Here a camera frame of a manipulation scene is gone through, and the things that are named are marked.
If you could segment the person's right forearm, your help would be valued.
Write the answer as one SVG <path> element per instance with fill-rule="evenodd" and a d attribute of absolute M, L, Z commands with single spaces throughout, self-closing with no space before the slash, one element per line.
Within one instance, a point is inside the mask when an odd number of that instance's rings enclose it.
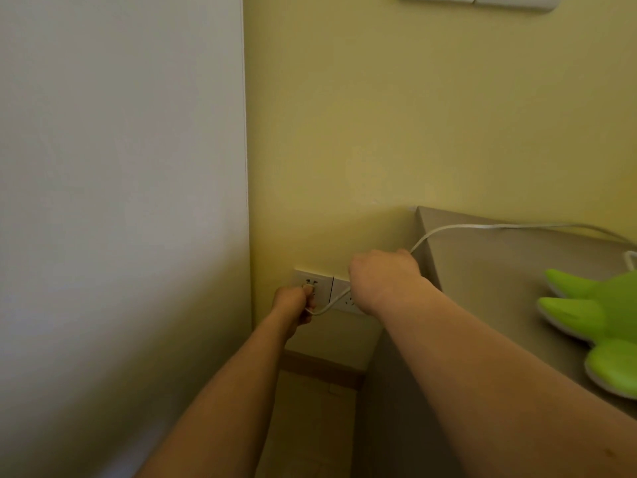
<path fill-rule="evenodd" d="M 637 478 L 637 421 L 445 295 L 376 314 L 470 476 Z"/>

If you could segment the brown skirting board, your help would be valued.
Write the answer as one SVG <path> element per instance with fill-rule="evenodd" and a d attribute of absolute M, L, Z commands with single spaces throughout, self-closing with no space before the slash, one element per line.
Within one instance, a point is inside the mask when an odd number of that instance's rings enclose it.
<path fill-rule="evenodd" d="M 360 369 L 289 350 L 283 351 L 280 367 L 283 371 L 355 391 L 362 388 L 366 377 Z"/>

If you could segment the person's left hand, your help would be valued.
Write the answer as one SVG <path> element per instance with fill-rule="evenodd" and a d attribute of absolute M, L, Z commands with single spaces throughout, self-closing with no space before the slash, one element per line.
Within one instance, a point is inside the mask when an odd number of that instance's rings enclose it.
<path fill-rule="evenodd" d="M 288 340 L 298 329 L 298 318 L 305 306 L 305 297 L 301 287 L 279 287 L 274 295 L 271 315 L 275 315 L 284 324 L 285 337 Z"/>

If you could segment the person's right hand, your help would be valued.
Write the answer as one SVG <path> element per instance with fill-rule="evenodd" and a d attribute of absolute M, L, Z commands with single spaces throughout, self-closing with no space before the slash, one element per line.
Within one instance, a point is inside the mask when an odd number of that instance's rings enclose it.
<path fill-rule="evenodd" d="M 404 249 L 355 254 L 348 271 L 355 305 L 382 324 L 400 315 L 423 312 L 439 293 Z"/>

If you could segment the white wall switch plate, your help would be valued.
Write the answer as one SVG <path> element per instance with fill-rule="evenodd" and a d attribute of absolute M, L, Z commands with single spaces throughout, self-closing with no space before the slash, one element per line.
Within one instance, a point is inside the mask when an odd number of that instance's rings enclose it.
<path fill-rule="evenodd" d="M 560 5 L 561 0 L 474 0 L 477 6 L 501 7 L 539 12 L 551 12 Z"/>

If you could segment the grey bedside cabinet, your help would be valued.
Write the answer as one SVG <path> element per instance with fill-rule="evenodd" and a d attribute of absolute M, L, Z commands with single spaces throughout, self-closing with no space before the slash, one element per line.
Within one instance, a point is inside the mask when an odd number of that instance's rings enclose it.
<path fill-rule="evenodd" d="M 605 391 L 585 373 L 588 343 L 553 327 L 537 307 L 539 298 L 556 297 L 546 270 L 596 281 L 637 270 L 637 238 L 611 233 L 613 241 L 600 240 L 558 231 L 608 233 L 592 225 L 498 224 L 426 207 L 418 208 L 416 219 L 420 239 L 410 254 L 439 293 L 637 421 L 637 401 Z M 357 399 L 351 477 L 472 477 L 382 325 Z"/>

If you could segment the white wall socket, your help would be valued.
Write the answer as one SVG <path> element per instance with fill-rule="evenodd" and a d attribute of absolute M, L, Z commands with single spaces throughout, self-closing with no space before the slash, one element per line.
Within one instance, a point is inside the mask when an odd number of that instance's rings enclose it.
<path fill-rule="evenodd" d="M 346 313 L 363 315 L 359 307 L 354 303 L 351 293 L 350 282 L 347 280 L 334 278 L 330 294 L 330 309 Z"/>
<path fill-rule="evenodd" d="M 314 311 L 320 311 L 330 302 L 332 284 L 334 278 L 331 276 L 316 273 L 314 271 L 300 270 L 292 271 L 292 285 L 303 287 L 310 285 L 314 290 Z"/>

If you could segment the person's left forearm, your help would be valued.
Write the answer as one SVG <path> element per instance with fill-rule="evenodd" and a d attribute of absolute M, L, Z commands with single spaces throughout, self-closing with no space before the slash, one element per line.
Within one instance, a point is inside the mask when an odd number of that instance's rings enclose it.
<path fill-rule="evenodd" d="M 299 316 L 272 312 L 219 369 L 134 478 L 253 478 L 280 360 Z"/>

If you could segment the green star-shaped plush lamp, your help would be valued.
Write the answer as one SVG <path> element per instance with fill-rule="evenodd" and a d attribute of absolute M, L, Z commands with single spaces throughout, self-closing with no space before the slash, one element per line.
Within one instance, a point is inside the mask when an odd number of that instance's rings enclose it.
<path fill-rule="evenodd" d="M 545 278 L 556 297 L 537 300 L 544 319 L 588 343 L 585 373 L 598 387 L 637 401 L 637 270 L 596 281 L 551 269 Z"/>

